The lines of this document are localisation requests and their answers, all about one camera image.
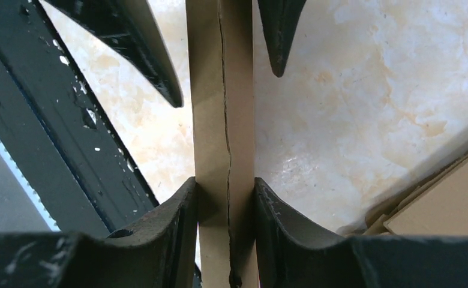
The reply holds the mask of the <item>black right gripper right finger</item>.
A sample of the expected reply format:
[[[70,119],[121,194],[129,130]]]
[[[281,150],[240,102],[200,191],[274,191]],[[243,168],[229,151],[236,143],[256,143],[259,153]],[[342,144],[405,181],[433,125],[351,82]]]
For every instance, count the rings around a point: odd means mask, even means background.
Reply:
[[[254,185],[262,287],[468,287],[468,237],[340,236]]]

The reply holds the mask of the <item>cardboard box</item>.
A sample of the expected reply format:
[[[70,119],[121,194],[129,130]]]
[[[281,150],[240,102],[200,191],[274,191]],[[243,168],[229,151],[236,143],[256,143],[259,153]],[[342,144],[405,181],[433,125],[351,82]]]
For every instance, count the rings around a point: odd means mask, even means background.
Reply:
[[[251,1],[187,1],[203,287],[258,287]]]

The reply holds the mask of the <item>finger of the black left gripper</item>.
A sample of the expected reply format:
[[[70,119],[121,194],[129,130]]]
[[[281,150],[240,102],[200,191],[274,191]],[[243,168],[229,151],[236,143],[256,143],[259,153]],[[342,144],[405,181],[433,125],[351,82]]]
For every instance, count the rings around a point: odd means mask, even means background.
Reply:
[[[53,0],[49,4],[130,62],[174,108],[182,89],[146,0]]]
[[[282,77],[306,0],[258,0],[273,74]]]

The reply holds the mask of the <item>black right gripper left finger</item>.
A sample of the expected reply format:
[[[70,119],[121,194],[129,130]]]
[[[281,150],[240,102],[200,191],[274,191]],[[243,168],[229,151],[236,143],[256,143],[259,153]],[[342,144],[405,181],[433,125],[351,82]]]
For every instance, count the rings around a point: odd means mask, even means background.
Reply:
[[[192,287],[197,192],[188,178],[167,201],[105,239],[0,233],[0,287]]]

